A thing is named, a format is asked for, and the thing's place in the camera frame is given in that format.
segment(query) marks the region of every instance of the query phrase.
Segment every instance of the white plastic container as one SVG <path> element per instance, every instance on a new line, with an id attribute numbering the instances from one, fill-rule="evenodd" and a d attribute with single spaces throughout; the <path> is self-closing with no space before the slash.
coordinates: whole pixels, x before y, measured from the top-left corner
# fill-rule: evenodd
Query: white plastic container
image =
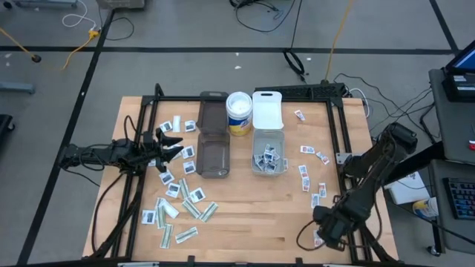
<path id="1" fill-rule="evenodd" d="M 247 93 L 235 92 L 226 100 L 229 131 L 235 136 L 246 135 L 251 130 L 252 99 Z"/>
<path id="2" fill-rule="evenodd" d="M 437 208 L 437 198 L 431 197 L 426 200 L 419 200 L 413 204 L 413 211 L 416 215 L 423 218 L 431 218 L 439 215 Z"/>
<path id="3" fill-rule="evenodd" d="M 284 127 L 281 107 L 282 94 L 272 91 L 255 92 L 252 94 L 252 103 L 252 124 L 254 126 L 251 155 L 252 171 L 264 176 L 278 176 L 285 171 L 285 136 L 281 130 Z M 263 153 L 266 144 L 270 144 L 281 156 L 273 174 L 261 171 L 252 159 L 253 155 Z"/>

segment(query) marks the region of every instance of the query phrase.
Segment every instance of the wooden tabletop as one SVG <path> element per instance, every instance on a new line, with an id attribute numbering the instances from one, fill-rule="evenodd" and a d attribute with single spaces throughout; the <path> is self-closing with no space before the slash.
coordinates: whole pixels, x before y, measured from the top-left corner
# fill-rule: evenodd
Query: wooden tabletop
<path id="1" fill-rule="evenodd" d="M 125 116 L 130 115 L 137 124 L 140 101 L 141 97 L 122 98 L 114 139 L 124 137 Z M 172 121 L 173 115 L 181 115 L 181 128 L 184 129 L 185 121 L 197 120 L 199 107 L 199 102 L 159 102 L 155 127 L 165 121 Z M 304 113 L 306 121 L 301 122 L 295 116 L 294 111 L 298 109 Z M 372 144 L 361 100 L 344 99 L 344 112 L 353 152 L 365 152 Z M 338 111 L 334 110 L 334 113 L 337 118 L 340 149 L 343 150 Z M 149 167 L 140 210 L 153 210 L 157 198 L 164 197 L 180 212 L 180 215 L 176 219 L 168 216 L 166 218 L 167 223 L 174 225 L 170 249 L 160 248 L 164 230 L 157 229 L 156 224 L 142 225 L 139 217 L 132 260 L 187 261 L 189 255 L 194 255 L 197 262 L 294 263 L 296 257 L 302 257 L 304 263 L 351 263 L 348 248 L 343 252 L 327 247 L 307 252 L 295 244 L 297 233 L 312 220 L 311 193 L 318 193 L 318 183 L 327 184 L 328 197 L 321 199 L 321 205 L 331 207 L 333 196 L 340 194 L 326 106 L 321 103 L 285 102 L 282 103 L 282 119 L 286 144 L 285 157 L 289 159 L 289 170 L 279 177 L 259 177 L 252 173 L 250 165 L 252 132 L 246 136 L 231 137 L 231 171 L 225 179 L 204 179 L 198 174 L 185 175 L 183 162 L 190 159 L 180 157 L 168 165 L 175 176 L 175 182 L 185 177 L 190 191 L 198 187 L 203 189 L 206 198 L 196 204 L 198 209 L 203 212 L 211 201 L 219 205 L 207 223 L 191 217 L 181 205 L 183 201 L 181 195 L 177 199 L 166 196 L 167 188 L 161 183 L 157 169 Z M 145 121 L 144 128 L 147 127 L 148 120 Z M 131 126 L 128 126 L 128 132 L 129 136 L 133 133 Z M 181 136 L 183 138 L 181 145 L 193 145 L 195 149 L 198 134 L 199 131 L 167 133 L 169 136 Z M 330 158 L 330 164 L 324 165 L 314 155 L 301 154 L 301 145 L 310 145 L 321 151 Z M 302 191 L 299 165 L 306 165 L 308 168 L 310 192 Z M 98 196 L 117 176 L 117 168 L 108 167 L 104 170 Z M 105 195 L 99 207 L 96 246 L 104 241 L 117 222 L 124 184 L 125 177 Z M 397 258 L 393 232 L 381 191 L 377 194 L 377 201 L 383 222 L 379 242 L 389 255 Z M 379 224 L 374 208 L 367 225 L 376 236 Z M 193 226 L 197 227 L 199 234 L 184 243 L 176 244 L 174 236 Z M 317 226 L 312 224 L 302 234 L 303 246 L 312 248 L 312 233 L 315 229 Z M 123 230 L 119 255 L 125 253 L 128 231 L 127 225 Z M 91 253 L 90 229 L 84 255 Z"/>

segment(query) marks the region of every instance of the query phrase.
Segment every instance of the floor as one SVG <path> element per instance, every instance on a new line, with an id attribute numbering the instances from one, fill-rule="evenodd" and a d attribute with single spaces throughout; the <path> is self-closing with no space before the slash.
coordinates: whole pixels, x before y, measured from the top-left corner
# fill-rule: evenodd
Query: floor
<path id="1" fill-rule="evenodd" d="M 88 17 L 99 24 L 96 2 L 83 1 Z M 268 2 L 285 11 L 292 4 L 290 0 Z M 299 3 L 296 0 L 286 21 L 271 33 L 258 33 L 239 25 L 233 9 L 223 0 L 156 0 L 148 1 L 145 11 L 118 12 L 114 18 L 124 16 L 134 23 L 134 35 L 122 41 L 106 41 L 71 142 L 87 145 L 109 140 L 121 97 L 151 94 L 156 82 L 166 95 L 181 96 L 198 95 L 203 90 L 251 93 L 256 87 L 301 84 L 283 56 L 272 49 L 290 47 Z M 449 35 L 439 23 L 434 3 L 440 8 Z M 299 56 L 309 73 L 309 84 L 323 79 L 328 51 L 346 5 L 344 0 L 302 2 L 294 47 L 302 52 Z M 338 40 L 330 79 L 338 73 L 360 76 L 378 86 L 397 105 L 403 105 L 429 87 L 428 71 L 446 65 L 453 58 L 454 45 L 463 48 L 473 41 L 475 28 L 471 25 L 475 18 L 470 15 L 474 8 L 471 0 L 355 0 Z M 36 87 L 33 95 L 0 93 L 0 113 L 12 114 L 16 123 L 15 132 L 0 154 L 0 266 L 13 265 L 18 260 L 91 63 L 96 40 L 84 52 L 76 53 L 66 70 L 59 70 L 68 51 L 84 43 L 91 28 L 89 22 L 64 27 L 62 17 L 83 10 L 82 5 L 78 10 L 0 7 L 0 26 L 43 58 L 41 64 L 34 64 L 0 36 L 0 80 L 29 82 Z M 107 13 L 102 11 L 103 19 Z M 259 5 L 243 8 L 239 13 L 242 21 L 263 29 L 277 24 L 273 16 Z M 130 30 L 125 20 L 119 20 L 112 24 L 108 37 L 126 36 Z M 147 49 L 138 53 L 134 47 Z M 390 112 L 396 110 L 358 79 L 339 76 L 338 81 L 349 88 L 360 88 L 368 99 L 383 102 Z M 431 102 L 429 94 L 411 110 Z M 371 130 L 376 136 L 394 119 L 378 124 L 387 116 L 384 107 L 373 101 L 369 106 L 368 122 L 371 128 L 376 126 Z M 417 122 L 421 112 L 411 117 Z M 418 151 L 429 146 L 428 138 L 407 117 L 399 122 L 417 132 Z M 426 122 L 437 135 L 434 111 Z M 100 181 L 101 173 L 80 168 L 78 171 Z M 74 175 L 60 174 L 29 263 L 81 256 L 96 195 L 97 188 L 92 184 Z M 463 265 L 475 260 L 474 255 L 455 251 L 447 251 L 440 258 L 430 256 L 425 247 L 433 243 L 431 227 L 391 205 L 388 209 L 401 260 L 429 266 Z"/>

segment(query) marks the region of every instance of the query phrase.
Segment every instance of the white cable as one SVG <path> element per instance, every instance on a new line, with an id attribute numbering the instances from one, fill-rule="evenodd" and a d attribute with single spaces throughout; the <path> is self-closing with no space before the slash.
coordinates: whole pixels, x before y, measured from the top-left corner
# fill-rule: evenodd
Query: white cable
<path id="1" fill-rule="evenodd" d="M 78 14 L 67 14 L 66 16 L 62 17 L 62 24 L 65 27 L 75 27 L 75 26 L 79 25 L 79 23 L 81 23 L 83 19 L 85 19 L 87 21 L 90 21 L 90 22 L 94 23 L 94 26 L 91 28 L 91 30 L 95 30 L 96 29 L 96 22 L 94 20 L 89 19 L 89 18 L 86 17 L 86 15 L 88 14 L 88 7 L 86 6 L 86 4 L 84 4 L 83 1 L 81 1 L 81 0 L 77 0 L 77 1 L 84 6 L 84 9 L 85 9 L 84 15 L 81 16 L 81 15 L 78 15 Z M 68 18 L 68 17 L 71 17 L 71 16 L 79 18 L 79 21 L 77 21 L 74 24 L 66 24 L 65 19 Z"/>
<path id="2" fill-rule="evenodd" d="M 357 90 L 363 96 L 363 100 L 366 102 L 366 110 L 367 110 L 366 117 L 369 117 L 370 116 L 370 106 L 368 105 L 368 99 L 366 99 L 366 96 L 364 95 L 363 91 L 359 88 L 353 88 L 353 89 L 349 90 L 349 92 L 351 93 L 354 90 Z"/>

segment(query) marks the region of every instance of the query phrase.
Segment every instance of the yellow cable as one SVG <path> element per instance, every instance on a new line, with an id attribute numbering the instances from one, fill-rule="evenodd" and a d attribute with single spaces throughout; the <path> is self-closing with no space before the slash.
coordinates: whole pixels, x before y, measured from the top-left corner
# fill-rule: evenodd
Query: yellow cable
<path id="1" fill-rule="evenodd" d="M 343 30 L 344 23 L 347 20 L 348 13 L 350 12 L 352 5 L 353 5 L 353 0 L 350 0 L 348 2 L 347 10 L 344 12 L 343 19 L 341 20 L 340 28 L 338 29 L 338 32 L 336 32 L 335 39 L 333 39 L 332 50 L 330 51 L 330 57 L 328 58 L 327 72 L 325 73 L 326 81 L 328 80 L 328 74 L 330 74 L 330 69 L 332 68 L 332 55 L 333 55 L 333 51 L 335 50 L 336 41 L 338 40 L 338 37 L 340 36 L 341 30 Z"/>
<path id="2" fill-rule="evenodd" d="M 81 45 L 80 47 L 76 48 L 73 52 L 71 52 L 68 56 L 68 58 L 66 59 L 66 63 L 64 66 L 62 66 L 62 69 L 61 70 L 65 70 L 66 67 L 69 65 L 69 61 L 71 59 L 71 57 L 73 56 L 73 54 L 79 50 L 81 50 L 83 47 L 85 47 L 86 45 L 88 45 L 94 38 L 96 38 L 97 36 L 99 35 L 99 32 L 95 31 L 95 30 L 89 30 L 89 40 L 87 42 L 85 42 L 83 45 Z"/>
<path id="3" fill-rule="evenodd" d="M 20 47 L 25 53 L 30 55 L 32 58 L 35 57 L 30 51 L 23 47 L 19 42 L 17 42 L 10 34 L 8 34 L 2 27 L 0 27 L 0 32 L 3 33 L 6 37 L 8 37 L 16 46 Z"/>

